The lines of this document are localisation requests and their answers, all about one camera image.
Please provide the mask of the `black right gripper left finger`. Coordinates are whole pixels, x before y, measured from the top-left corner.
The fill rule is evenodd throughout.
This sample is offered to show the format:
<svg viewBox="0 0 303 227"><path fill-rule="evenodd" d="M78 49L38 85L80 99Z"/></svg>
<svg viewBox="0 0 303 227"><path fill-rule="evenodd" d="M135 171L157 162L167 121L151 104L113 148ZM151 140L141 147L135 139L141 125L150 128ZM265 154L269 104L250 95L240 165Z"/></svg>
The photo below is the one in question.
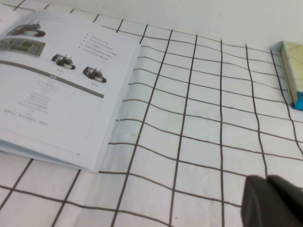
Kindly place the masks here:
<svg viewBox="0 0 303 227"><path fill-rule="evenodd" d="M249 175L245 180L241 205L244 227L301 227L267 178Z"/></svg>

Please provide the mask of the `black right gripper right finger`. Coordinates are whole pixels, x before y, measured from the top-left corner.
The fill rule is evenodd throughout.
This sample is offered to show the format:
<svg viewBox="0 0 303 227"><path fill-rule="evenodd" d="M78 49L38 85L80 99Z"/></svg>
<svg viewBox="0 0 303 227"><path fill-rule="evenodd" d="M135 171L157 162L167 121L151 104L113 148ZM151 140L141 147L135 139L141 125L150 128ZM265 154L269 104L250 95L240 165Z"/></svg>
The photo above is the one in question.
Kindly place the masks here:
<svg viewBox="0 0 303 227"><path fill-rule="evenodd" d="M298 220L303 219L303 192L278 175L269 175L268 182Z"/></svg>

